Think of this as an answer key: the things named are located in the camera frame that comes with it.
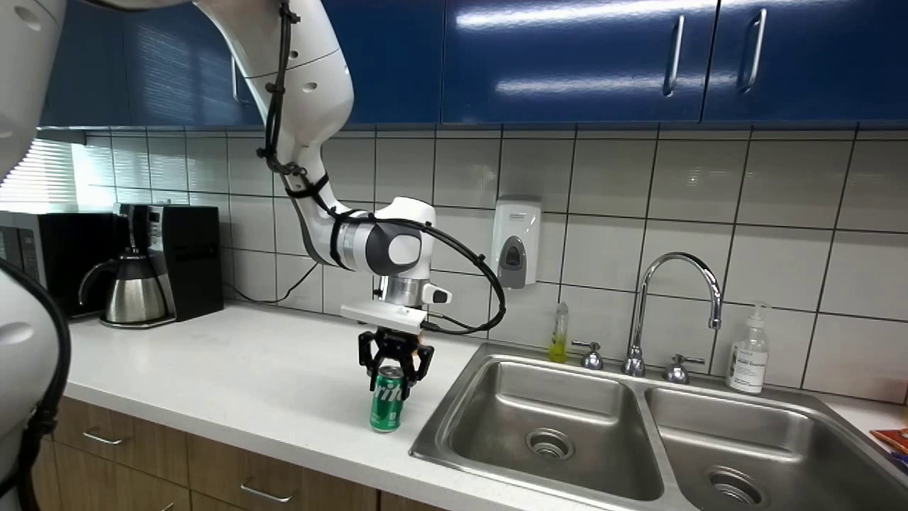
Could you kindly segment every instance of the sink basin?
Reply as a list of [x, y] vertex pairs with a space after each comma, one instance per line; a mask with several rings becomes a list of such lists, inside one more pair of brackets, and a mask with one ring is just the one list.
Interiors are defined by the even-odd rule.
[[889, 511], [908, 476], [808, 394], [588, 371], [483, 347], [413, 458], [584, 505]]
[[533, 482], [558, 481], [655, 499], [662, 476], [632, 391], [608, 377], [494, 360], [476, 371], [446, 428], [462, 461]]
[[880, 476], [848, 432], [812, 410], [677, 390], [646, 397], [699, 508], [908, 508], [906, 486]]

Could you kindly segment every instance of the chrome faucet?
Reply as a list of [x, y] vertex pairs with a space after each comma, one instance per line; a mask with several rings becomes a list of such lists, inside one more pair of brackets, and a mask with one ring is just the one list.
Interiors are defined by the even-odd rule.
[[646, 293], [649, 293], [653, 275], [667, 261], [687, 261], [701, 272], [701, 278], [709, 286], [709, 320], [707, 320], [707, 327], [709, 330], [720, 327], [720, 283], [719, 283], [716, 272], [692, 252], [663, 252], [646, 268], [646, 272], [642, 275], [642, 283], [635, 289], [635, 309], [632, 309], [632, 323], [629, 323], [629, 349], [626, 349], [626, 360], [621, 363], [625, 376], [643, 376], [642, 337], [643, 337]]

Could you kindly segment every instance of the wall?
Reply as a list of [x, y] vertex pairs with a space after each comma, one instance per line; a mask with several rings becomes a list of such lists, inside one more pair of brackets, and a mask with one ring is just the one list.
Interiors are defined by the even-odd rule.
[[[73, 147], [84, 207], [189, 202], [225, 212], [225, 272], [273, 302], [313, 265], [293, 207], [256, 161], [259, 134], [93, 134]], [[394, 193], [438, 205], [440, 224], [487, 249], [497, 197], [545, 205], [543, 271], [509, 295], [494, 340], [545, 347], [555, 302], [570, 337], [621, 359], [635, 275], [667, 249], [701, 256], [727, 309], [707, 330], [707, 289], [689, 268], [655, 275], [643, 323], [649, 363], [672, 353], [724, 376], [753, 302], [771, 303], [770, 383], [906, 401], [908, 387], [908, 134], [855, 131], [360, 131], [327, 144], [340, 200]], [[487, 286], [440, 249], [452, 313], [483, 320]], [[321, 268], [284, 306], [334, 315], [368, 295], [368, 275]]]

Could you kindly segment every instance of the wall-mounted dispenser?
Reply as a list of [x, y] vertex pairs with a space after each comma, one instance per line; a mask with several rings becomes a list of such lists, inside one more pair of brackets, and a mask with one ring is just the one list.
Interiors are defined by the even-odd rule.
[[500, 202], [490, 227], [490, 271], [503, 286], [531, 286], [538, 278], [538, 202]]

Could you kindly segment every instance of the white countertop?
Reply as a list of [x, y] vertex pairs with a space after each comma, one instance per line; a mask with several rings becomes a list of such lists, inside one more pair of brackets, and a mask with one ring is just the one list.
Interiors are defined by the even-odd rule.
[[[148, 332], [73, 323], [66, 394], [186, 435], [307, 466], [440, 508], [582, 511], [550, 493], [408, 458], [413, 437], [480, 343], [428, 337], [428, 377], [391, 435], [368, 428], [360, 327], [256, 306], [228, 306]], [[856, 428], [908, 427], [899, 405], [828, 401]]]

